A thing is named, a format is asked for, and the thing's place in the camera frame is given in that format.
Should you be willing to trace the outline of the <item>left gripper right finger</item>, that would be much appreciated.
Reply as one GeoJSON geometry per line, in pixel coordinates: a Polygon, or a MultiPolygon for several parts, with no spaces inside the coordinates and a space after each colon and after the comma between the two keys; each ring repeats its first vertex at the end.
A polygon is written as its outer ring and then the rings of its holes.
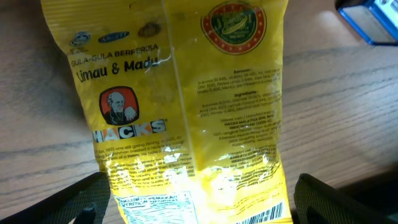
{"type": "Polygon", "coordinates": [[[397,224],[397,174],[377,175],[342,189],[301,174],[294,203],[294,223],[397,224]]]}

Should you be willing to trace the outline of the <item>large yellow Hacks candy bag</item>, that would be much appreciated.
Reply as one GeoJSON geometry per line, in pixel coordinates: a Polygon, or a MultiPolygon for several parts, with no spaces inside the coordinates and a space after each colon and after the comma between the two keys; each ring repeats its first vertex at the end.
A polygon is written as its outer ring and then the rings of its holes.
{"type": "Polygon", "coordinates": [[[126,223],[291,223],[286,0],[44,0],[126,223]]]}

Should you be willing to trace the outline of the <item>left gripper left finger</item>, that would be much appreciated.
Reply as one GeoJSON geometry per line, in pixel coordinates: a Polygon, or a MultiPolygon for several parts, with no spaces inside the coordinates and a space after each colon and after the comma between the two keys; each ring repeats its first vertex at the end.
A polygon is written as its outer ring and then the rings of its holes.
{"type": "Polygon", "coordinates": [[[111,195],[108,177],[96,172],[9,217],[1,223],[94,223],[103,222],[111,195]]]}

